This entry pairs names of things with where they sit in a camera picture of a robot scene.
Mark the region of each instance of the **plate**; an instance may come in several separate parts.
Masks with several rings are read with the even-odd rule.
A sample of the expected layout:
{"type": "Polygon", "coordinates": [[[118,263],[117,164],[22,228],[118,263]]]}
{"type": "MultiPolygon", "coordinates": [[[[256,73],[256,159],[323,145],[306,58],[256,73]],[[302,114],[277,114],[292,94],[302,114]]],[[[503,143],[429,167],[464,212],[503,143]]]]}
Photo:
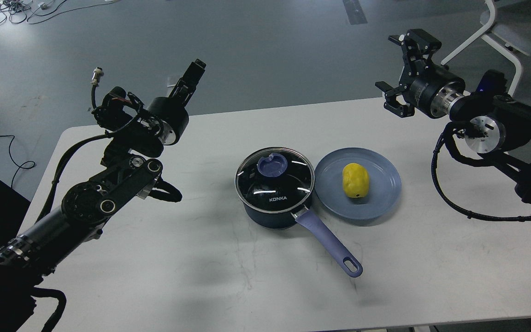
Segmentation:
{"type": "Polygon", "coordinates": [[[374,219],[389,212],[401,194],[401,177],[381,154],[364,148],[344,148],[327,154],[314,171],[315,193],[322,204],[350,220],[374,219]],[[368,171],[370,191],[363,198],[349,198],[343,192],[343,168],[356,162],[368,171]]]}

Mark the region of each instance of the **black pot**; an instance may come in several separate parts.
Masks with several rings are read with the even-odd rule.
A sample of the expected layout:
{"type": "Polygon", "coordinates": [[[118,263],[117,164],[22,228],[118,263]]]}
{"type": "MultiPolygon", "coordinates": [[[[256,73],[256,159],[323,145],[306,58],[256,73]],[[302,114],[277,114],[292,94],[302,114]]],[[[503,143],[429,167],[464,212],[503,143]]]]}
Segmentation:
{"type": "Polygon", "coordinates": [[[258,150],[240,164],[235,187],[253,221],[270,229],[286,229],[299,223],[315,235],[350,277],[362,274],[360,262],[308,210],[314,191],[314,168],[306,157],[288,148],[258,150]]]}

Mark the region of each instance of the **electric cable on floor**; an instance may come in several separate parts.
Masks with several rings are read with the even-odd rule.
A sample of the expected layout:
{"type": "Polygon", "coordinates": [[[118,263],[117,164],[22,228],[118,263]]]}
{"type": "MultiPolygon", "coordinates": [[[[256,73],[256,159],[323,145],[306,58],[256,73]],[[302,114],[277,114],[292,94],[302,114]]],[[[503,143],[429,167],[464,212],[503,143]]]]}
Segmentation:
{"type": "Polygon", "coordinates": [[[29,170],[31,168],[34,168],[36,167],[36,162],[33,160],[28,160],[28,161],[23,162],[22,164],[18,164],[11,155],[11,143],[13,143],[13,140],[15,139],[15,135],[0,135],[0,137],[11,137],[11,141],[9,141],[9,145],[8,145],[8,154],[13,164],[17,166],[17,170],[15,170],[15,173],[13,173],[13,177],[11,178],[11,185],[9,186],[11,187],[11,189],[13,189],[13,181],[15,180],[15,176],[18,174],[19,170],[29,170]]]}
{"type": "Polygon", "coordinates": [[[72,12],[72,11],[76,11],[78,9],[84,9],[84,8],[91,8],[91,7],[97,7],[97,6],[106,6],[106,5],[111,5],[111,4],[114,4],[115,2],[118,2],[118,0],[112,0],[111,2],[109,1],[105,1],[105,3],[103,4],[95,4],[95,5],[90,5],[90,6],[83,6],[83,7],[78,7],[78,8],[73,8],[73,9],[68,9],[66,11],[63,11],[63,12],[59,12],[59,13],[56,13],[54,14],[53,16],[51,17],[48,17],[47,19],[43,19],[42,21],[38,21],[38,22],[33,22],[31,23],[30,22],[30,18],[32,18],[33,16],[38,16],[38,17],[44,17],[44,16],[48,16],[48,15],[51,15],[52,13],[56,12],[59,7],[61,7],[62,4],[64,4],[65,2],[67,2],[67,0],[63,0],[60,4],[57,5],[57,8],[55,8],[53,11],[51,12],[48,12],[48,13],[45,13],[44,15],[40,15],[40,14],[37,14],[36,12],[38,11],[39,8],[36,8],[36,10],[32,11],[32,9],[30,9],[30,11],[32,11],[32,15],[30,15],[28,17],[28,19],[26,19],[26,23],[28,24],[38,24],[38,23],[42,23],[42,22],[46,22],[48,21],[49,19],[53,18],[53,17],[56,17],[56,16],[59,16],[63,13],[66,13],[66,12],[72,12]]]}

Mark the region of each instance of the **purple handle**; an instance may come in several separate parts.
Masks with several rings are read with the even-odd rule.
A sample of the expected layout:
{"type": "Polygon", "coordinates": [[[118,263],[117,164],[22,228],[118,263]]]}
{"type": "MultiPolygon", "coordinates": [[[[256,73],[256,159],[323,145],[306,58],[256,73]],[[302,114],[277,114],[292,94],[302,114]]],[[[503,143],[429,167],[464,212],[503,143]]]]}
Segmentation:
{"type": "Polygon", "coordinates": [[[307,210],[296,218],[296,222],[303,225],[308,229],[319,242],[325,247],[327,252],[331,254],[333,259],[339,264],[339,266],[352,278],[359,277],[363,272],[363,267],[358,259],[349,252],[343,243],[337,239],[337,237],[331,233],[327,226],[314,214],[311,210],[307,210]],[[346,262],[352,263],[355,267],[355,271],[352,271],[346,262]]]}

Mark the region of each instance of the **white chair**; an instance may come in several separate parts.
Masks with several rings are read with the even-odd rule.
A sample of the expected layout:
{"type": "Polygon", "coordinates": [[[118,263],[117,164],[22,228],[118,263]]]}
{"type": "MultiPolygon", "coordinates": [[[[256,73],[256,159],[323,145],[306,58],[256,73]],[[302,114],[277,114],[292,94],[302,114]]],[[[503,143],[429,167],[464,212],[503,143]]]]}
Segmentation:
{"type": "Polygon", "coordinates": [[[509,59],[516,67],[516,74],[509,86],[508,93],[513,96],[522,78],[523,68],[518,57],[508,48],[520,51],[531,56],[531,0],[524,0],[500,6],[497,8],[493,0],[485,0],[488,11],[480,17],[482,27],[474,32],[470,38],[458,46],[452,53],[445,57],[441,64],[445,65],[464,48],[479,37],[509,59]]]}

